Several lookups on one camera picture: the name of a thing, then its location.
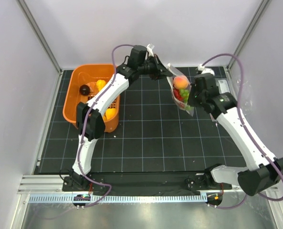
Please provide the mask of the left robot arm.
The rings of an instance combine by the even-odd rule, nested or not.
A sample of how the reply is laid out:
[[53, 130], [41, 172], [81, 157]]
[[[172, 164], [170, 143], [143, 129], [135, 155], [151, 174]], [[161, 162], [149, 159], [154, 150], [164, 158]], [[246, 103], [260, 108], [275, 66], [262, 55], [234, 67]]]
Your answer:
[[153, 47], [152, 44], [132, 45], [130, 55], [125, 57], [125, 61], [119, 66], [113, 65], [114, 73], [103, 89], [88, 102], [80, 102], [77, 105], [79, 144], [69, 175], [79, 191], [88, 189], [92, 182], [87, 174], [91, 171], [91, 159], [96, 143], [105, 130], [103, 115], [112, 102], [141, 75], [148, 75], [152, 80], [172, 76], [159, 57], [153, 53]]

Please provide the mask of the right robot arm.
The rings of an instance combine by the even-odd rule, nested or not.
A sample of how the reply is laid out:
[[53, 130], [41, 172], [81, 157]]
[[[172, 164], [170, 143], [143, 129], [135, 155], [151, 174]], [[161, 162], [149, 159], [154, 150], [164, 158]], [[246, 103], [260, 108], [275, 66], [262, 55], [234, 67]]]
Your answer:
[[205, 170], [204, 184], [214, 189], [220, 183], [240, 186], [254, 196], [283, 180], [283, 157], [277, 158], [259, 139], [237, 108], [237, 101], [229, 92], [220, 93], [211, 73], [201, 73], [191, 84], [188, 104], [201, 107], [211, 114], [229, 134], [240, 150], [245, 167], [216, 164]]

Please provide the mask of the orange plastic basket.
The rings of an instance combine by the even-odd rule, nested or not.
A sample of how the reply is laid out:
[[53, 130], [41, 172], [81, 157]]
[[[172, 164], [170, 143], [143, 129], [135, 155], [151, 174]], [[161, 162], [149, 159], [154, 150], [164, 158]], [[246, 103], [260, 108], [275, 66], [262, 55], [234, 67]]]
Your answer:
[[[113, 65], [106, 64], [84, 64], [77, 67], [71, 74], [63, 106], [63, 117], [74, 126], [76, 124], [76, 111], [79, 102], [86, 103], [99, 91], [96, 85], [98, 80], [108, 82], [114, 73]], [[90, 88], [89, 95], [82, 95], [80, 87], [87, 85]]]

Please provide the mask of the green toy grapes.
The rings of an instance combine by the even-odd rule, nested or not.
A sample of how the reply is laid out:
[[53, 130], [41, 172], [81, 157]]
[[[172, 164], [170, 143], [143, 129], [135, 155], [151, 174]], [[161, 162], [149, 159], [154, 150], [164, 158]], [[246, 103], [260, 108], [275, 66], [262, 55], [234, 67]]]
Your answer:
[[184, 109], [186, 111], [190, 111], [192, 109], [192, 107], [188, 105], [188, 98], [190, 91], [188, 89], [180, 89], [179, 93], [180, 93], [181, 102], [184, 104]]

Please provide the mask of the red toy lobster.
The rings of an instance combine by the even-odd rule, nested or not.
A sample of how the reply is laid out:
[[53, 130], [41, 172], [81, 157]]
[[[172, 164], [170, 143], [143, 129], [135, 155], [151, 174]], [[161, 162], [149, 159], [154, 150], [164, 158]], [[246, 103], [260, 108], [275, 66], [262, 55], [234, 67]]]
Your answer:
[[175, 103], [180, 107], [184, 108], [185, 103], [184, 103], [184, 98], [180, 95], [180, 91], [176, 88], [173, 88], [173, 97], [175, 99]]

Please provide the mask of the peach toy fruit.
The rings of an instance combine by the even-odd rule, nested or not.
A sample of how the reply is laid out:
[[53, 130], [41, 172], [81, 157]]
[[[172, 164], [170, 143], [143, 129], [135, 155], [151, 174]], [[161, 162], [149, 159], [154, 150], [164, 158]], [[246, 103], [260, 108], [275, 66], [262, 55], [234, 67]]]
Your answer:
[[185, 75], [178, 75], [175, 76], [173, 79], [173, 86], [178, 90], [186, 89], [189, 86], [189, 84], [190, 82]]

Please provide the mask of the clear dotted zip bag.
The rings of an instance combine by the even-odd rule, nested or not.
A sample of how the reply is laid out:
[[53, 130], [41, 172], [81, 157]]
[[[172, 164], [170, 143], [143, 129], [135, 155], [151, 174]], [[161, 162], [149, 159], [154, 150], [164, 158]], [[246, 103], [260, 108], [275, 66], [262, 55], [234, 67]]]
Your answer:
[[191, 91], [191, 82], [186, 77], [186, 75], [184, 75], [170, 63], [167, 64], [167, 70], [172, 74], [172, 76], [168, 76], [166, 79], [171, 88], [173, 101], [179, 109], [187, 112], [190, 116], [193, 116], [194, 107], [188, 105], [188, 98]]

